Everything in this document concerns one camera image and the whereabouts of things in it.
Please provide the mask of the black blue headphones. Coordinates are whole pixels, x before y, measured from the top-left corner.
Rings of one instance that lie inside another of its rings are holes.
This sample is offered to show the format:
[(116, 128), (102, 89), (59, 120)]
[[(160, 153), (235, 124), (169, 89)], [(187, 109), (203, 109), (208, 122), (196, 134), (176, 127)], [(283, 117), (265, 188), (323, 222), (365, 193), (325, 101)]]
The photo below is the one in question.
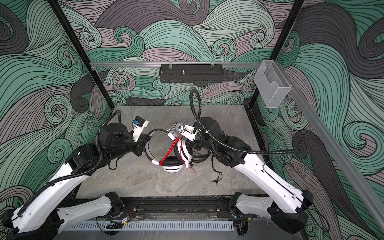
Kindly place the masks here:
[(211, 155), (211, 152), (207, 152), (206, 154), (200, 154), (198, 152), (195, 152), (192, 159), (191, 159), (191, 162), (202, 163), (202, 162), (206, 161), (210, 155)]

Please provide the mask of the white headphones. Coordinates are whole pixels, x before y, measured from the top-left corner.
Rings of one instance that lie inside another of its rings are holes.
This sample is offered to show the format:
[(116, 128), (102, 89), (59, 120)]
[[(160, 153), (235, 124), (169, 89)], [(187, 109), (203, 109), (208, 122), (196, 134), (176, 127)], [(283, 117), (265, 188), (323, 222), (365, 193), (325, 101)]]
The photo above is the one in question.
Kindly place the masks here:
[[(168, 133), (166, 129), (154, 129), (149, 132), (149, 137), (152, 137), (155, 132)], [(166, 155), (160, 160), (151, 153), (149, 142), (147, 142), (144, 150), (147, 159), (152, 164), (161, 166), (168, 173), (177, 173), (184, 168), (193, 169), (193, 163), (191, 162), (193, 155), (188, 153), (186, 144), (179, 138), (172, 141), (173, 143)]]

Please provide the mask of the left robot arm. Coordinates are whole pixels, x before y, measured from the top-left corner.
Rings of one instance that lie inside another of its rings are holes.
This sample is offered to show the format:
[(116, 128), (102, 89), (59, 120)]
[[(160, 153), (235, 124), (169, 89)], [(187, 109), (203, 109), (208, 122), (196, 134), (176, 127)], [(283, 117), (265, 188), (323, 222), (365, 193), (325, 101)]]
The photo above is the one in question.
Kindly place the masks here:
[(1, 215), (1, 226), (9, 229), (7, 240), (52, 240), (63, 230), (78, 223), (102, 216), (119, 217), (124, 211), (123, 201), (116, 192), (96, 200), (71, 207), (60, 203), (98, 169), (119, 160), (128, 153), (141, 156), (151, 136), (143, 134), (149, 124), (142, 117), (132, 121), (133, 129), (119, 119), (111, 123), (120, 111), (112, 113), (100, 127), (92, 144), (75, 149), (56, 174), (29, 200), (14, 211)]

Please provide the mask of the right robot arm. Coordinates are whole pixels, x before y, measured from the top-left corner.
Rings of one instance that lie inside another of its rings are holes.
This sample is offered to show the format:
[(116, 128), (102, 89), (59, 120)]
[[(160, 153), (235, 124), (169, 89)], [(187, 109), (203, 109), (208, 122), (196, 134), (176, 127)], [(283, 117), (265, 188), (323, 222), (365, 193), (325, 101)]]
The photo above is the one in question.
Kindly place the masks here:
[(303, 230), (309, 219), (306, 211), (313, 203), (313, 194), (286, 182), (259, 157), (284, 155), (289, 154), (289, 151), (253, 151), (240, 138), (226, 135), (213, 118), (201, 117), (201, 110), (195, 109), (194, 100), (198, 101), (199, 106), (202, 105), (199, 92), (195, 89), (189, 95), (190, 107), (196, 120), (190, 147), (207, 150), (220, 163), (242, 173), (266, 193), (265, 197), (235, 193), (229, 203), (233, 215), (239, 218), (243, 215), (269, 218), (290, 234)]

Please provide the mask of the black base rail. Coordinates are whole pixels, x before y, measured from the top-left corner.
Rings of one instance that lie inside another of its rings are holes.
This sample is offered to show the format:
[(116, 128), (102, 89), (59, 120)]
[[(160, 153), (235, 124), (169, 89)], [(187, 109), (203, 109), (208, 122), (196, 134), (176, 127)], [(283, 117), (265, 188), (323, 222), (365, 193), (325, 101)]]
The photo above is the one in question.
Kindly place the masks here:
[(102, 216), (117, 216), (120, 213), (138, 217), (145, 214), (213, 214), (218, 218), (245, 219), (261, 214), (245, 214), (236, 208), (235, 197), (191, 196), (191, 197), (118, 197), (111, 195), (112, 209)]

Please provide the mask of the clear plastic wall bin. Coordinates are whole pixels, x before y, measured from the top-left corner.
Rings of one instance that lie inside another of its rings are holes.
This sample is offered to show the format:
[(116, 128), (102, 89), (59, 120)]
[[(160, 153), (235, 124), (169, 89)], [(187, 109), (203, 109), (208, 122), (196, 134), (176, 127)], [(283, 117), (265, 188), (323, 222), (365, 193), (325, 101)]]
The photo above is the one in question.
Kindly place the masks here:
[(291, 88), (291, 83), (283, 66), (273, 60), (260, 64), (254, 82), (267, 108), (278, 108)]

